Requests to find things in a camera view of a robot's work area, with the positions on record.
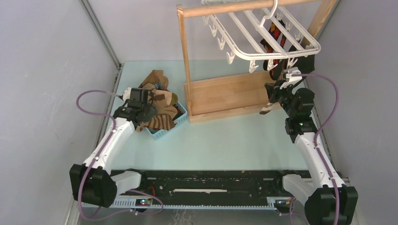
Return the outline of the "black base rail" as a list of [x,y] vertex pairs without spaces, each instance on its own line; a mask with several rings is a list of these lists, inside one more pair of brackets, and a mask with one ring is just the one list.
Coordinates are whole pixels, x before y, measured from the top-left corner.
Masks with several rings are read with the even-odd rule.
[[257,207],[270,197],[290,197],[282,187],[292,170],[172,171],[140,170],[138,190],[166,206]]

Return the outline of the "blue plastic basket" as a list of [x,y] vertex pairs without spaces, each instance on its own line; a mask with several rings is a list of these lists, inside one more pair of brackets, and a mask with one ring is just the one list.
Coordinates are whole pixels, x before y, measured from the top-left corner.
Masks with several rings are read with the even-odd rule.
[[142,87],[150,91],[149,103],[156,110],[155,115],[142,127],[158,139],[177,127],[178,119],[184,116],[185,110],[179,104],[177,94],[164,89],[161,82],[147,82]]

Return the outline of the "brown striped sock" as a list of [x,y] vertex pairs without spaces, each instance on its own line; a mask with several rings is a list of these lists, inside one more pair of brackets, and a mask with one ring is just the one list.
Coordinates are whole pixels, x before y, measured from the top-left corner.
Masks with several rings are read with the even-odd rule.
[[175,126],[176,125],[170,115],[155,115],[148,122],[142,122],[138,125],[135,131],[141,132],[144,128],[171,130]]
[[[283,80],[283,71],[276,81],[279,81],[279,80]],[[261,115],[268,114],[269,112],[271,112],[273,110],[275,104],[276,103],[270,104],[269,102],[267,102],[267,104],[261,109],[260,114]]]

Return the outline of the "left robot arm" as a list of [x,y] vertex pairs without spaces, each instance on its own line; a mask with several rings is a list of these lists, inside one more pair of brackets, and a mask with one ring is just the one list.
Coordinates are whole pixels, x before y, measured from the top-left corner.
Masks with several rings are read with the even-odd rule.
[[113,162],[124,143],[137,126],[149,122],[157,113],[150,90],[127,88],[122,95],[113,94],[123,101],[113,115],[106,114],[111,126],[92,154],[82,163],[70,168],[72,193],[78,203],[108,208],[117,196],[132,190],[137,195],[148,191],[148,182],[139,172],[126,170],[112,175]]

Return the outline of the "plain brown sock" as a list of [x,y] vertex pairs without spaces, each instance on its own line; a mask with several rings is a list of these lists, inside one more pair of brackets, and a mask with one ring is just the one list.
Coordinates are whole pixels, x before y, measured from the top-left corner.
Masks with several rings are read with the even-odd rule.
[[161,90],[166,90],[168,88],[168,78],[164,75],[163,70],[152,70],[151,73],[143,80],[140,84],[140,88],[143,88],[146,84],[152,84],[157,87],[160,84],[159,88]]

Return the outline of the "wooden hanger rack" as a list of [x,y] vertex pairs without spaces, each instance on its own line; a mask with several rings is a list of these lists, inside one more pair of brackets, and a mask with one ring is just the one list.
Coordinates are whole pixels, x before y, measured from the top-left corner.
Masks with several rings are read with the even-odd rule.
[[[279,4],[287,9],[288,5],[295,5],[294,0],[278,0]],[[335,0],[323,0],[315,13],[308,28],[303,27],[316,39],[323,28],[331,11],[337,2]],[[244,50],[250,50],[251,46],[243,37],[237,26],[229,18],[228,12],[235,12],[243,23],[248,19],[243,17],[244,10],[254,10],[260,16],[260,8],[272,8],[274,0],[203,0],[201,6],[184,8],[177,5],[177,17],[180,29],[182,51],[184,58],[184,69],[186,83],[184,90],[188,117],[191,123],[204,122],[208,120],[222,119],[232,116],[256,113],[268,102],[268,96],[264,87],[265,83],[275,82],[283,71],[283,63],[271,71],[265,69],[263,61],[257,61],[258,68],[249,73],[249,62],[246,61],[248,69],[245,73],[235,72],[233,75],[224,77],[192,81],[188,59],[187,37],[185,32],[185,19],[203,17],[205,15],[216,15],[234,41]]]

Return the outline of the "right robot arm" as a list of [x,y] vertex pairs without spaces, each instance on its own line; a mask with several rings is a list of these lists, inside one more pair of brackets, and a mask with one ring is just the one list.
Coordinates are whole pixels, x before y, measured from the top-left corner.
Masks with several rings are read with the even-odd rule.
[[286,133],[303,156],[312,183],[306,183],[297,174],[288,174],[274,181],[273,190],[279,196],[291,193],[304,206],[305,217],[311,225],[349,225],[358,192],[340,178],[321,144],[311,117],[314,93],[307,88],[293,92],[292,84],[283,87],[283,83],[265,84],[269,105],[279,103],[286,112]]

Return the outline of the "white plastic clip hanger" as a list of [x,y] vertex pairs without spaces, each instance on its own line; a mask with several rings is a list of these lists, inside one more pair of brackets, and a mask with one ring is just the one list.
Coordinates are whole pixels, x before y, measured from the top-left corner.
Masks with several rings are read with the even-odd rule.
[[[272,8],[260,8],[260,16],[254,10],[244,10],[243,23],[235,12],[227,13],[243,37],[251,46],[250,50],[242,49],[216,15],[203,16],[203,22],[209,26],[213,37],[217,38],[219,50],[228,46],[227,63],[232,64],[236,57],[249,62],[249,73],[258,68],[257,61],[265,63],[265,69],[271,71],[282,61],[289,59],[287,68],[293,67],[298,57],[316,55],[321,51],[319,42],[301,25],[300,22],[277,0]],[[291,46],[296,51],[289,51]]]

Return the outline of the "brown argyle sock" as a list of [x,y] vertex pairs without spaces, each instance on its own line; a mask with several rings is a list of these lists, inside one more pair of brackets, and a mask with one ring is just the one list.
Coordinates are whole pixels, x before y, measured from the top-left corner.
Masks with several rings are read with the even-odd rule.
[[145,84],[143,88],[150,90],[149,100],[153,101],[157,115],[169,115],[171,118],[177,115],[177,109],[174,107],[178,102],[177,94],[168,90],[158,90],[155,85],[150,83]]

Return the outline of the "black sock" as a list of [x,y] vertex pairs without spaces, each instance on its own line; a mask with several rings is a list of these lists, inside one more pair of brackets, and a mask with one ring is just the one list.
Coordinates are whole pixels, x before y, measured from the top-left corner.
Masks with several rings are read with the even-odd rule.
[[[289,51],[296,51],[295,46],[291,46]],[[298,69],[301,71],[302,74],[310,74],[315,70],[315,55],[309,55],[307,57],[298,57],[297,62],[293,65],[293,67],[298,67]],[[283,70],[287,69],[287,63],[289,59],[285,59],[283,63]],[[296,85],[299,85],[302,83],[306,77],[302,78]]]

